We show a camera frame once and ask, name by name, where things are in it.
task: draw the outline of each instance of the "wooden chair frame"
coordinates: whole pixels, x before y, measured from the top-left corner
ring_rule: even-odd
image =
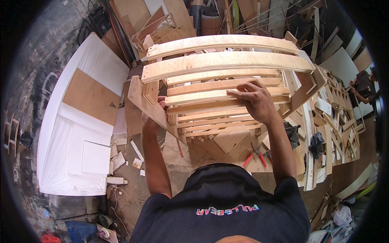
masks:
[[[214,40],[206,36],[204,41],[201,40],[203,37],[193,37],[149,47],[149,52],[153,53],[150,60],[155,60],[154,57],[159,60],[144,66],[141,77],[131,78],[128,99],[182,143],[188,144],[187,141],[190,141],[192,136],[260,127],[261,124],[248,114],[241,101],[226,94],[226,89],[252,80],[254,76],[260,76],[254,78],[268,87],[273,102],[282,104],[279,112],[283,119],[306,103],[326,84],[327,78],[318,68],[313,70],[306,59],[296,56],[298,49],[293,42],[271,37],[237,36],[239,40],[214,36],[218,41],[222,41],[219,44],[213,44]],[[201,47],[193,44],[194,38],[201,43]],[[208,49],[209,45],[204,46],[208,42],[212,43],[211,48],[241,48],[242,43],[246,43],[245,45],[249,45],[246,47],[262,46],[273,52],[282,52],[213,52],[160,61],[164,56],[196,51],[199,48]],[[295,71],[297,74],[301,87],[292,96],[284,85],[280,70]],[[200,82],[225,77],[233,79]],[[153,89],[144,88],[151,84],[157,87],[160,80],[167,81],[167,112],[156,102],[153,105],[150,103],[150,98],[156,101],[158,93],[148,93],[148,90]]]

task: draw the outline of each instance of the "plastic bag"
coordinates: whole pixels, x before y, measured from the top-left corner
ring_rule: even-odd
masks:
[[[291,143],[292,149],[297,148],[300,145],[300,142],[298,141],[298,129],[300,128],[300,125],[292,126],[289,122],[284,121],[284,128],[285,132],[288,135],[289,142]]]
[[[41,243],[61,243],[61,240],[58,237],[51,236],[49,234],[44,234],[40,238]]]
[[[320,132],[315,133],[311,137],[311,143],[308,149],[313,154],[314,159],[319,159],[320,156],[323,154],[323,143],[324,143],[324,139],[321,136]]]

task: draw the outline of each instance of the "hand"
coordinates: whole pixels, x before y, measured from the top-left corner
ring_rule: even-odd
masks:
[[[358,92],[355,90],[354,87],[350,86],[350,89],[351,89],[351,92],[352,92],[354,95],[359,95]]]
[[[165,107],[165,98],[166,96],[158,96],[159,105],[164,108]],[[154,135],[157,136],[161,127],[153,121],[153,119],[149,118],[145,113],[142,112],[142,133],[144,135]]]
[[[281,120],[277,113],[272,96],[266,87],[256,79],[237,85],[238,91],[227,89],[227,94],[242,100],[247,111],[257,121],[270,125],[275,120]]]

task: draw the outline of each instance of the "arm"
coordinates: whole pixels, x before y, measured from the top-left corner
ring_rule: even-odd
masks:
[[[239,92],[227,90],[227,94],[242,100],[250,115],[265,124],[269,131],[276,184],[285,178],[296,178],[296,161],[292,147],[286,135],[282,118],[274,107],[269,91],[257,80],[239,84],[237,89]]]
[[[354,95],[360,100],[362,101],[364,104],[367,104],[370,102],[370,99],[369,98],[363,98],[362,95],[360,95],[354,87],[351,87],[351,91],[354,93]]]
[[[159,96],[158,102],[165,107],[165,96]],[[172,198],[172,187],[161,149],[157,141],[160,126],[146,114],[142,113],[141,141],[144,152],[147,187],[151,195],[162,193]]]

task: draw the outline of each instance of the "person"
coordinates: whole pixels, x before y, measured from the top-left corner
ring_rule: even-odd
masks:
[[[350,81],[350,90],[351,92],[362,101],[364,104],[370,103],[374,111],[375,108],[375,100],[379,97],[380,91],[375,92],[374,82],[376,81],[375,75],[373,74],[373,70],[370,75],[365,71],[361,71],[357,74],[357,77],[354,81]]]
[[[246,170],[217,163],[196,169],[174,197],[156,138],[160,127],[142,115],[145,176],[151,196],[130,242],[307,242],[310,221],[296,181],[296,162],[270,93],[257,80],[229,95],[242,100],[266,125],[272,147],[274,194],[264,192]],[[159,104],[164,107],[164,96]]]

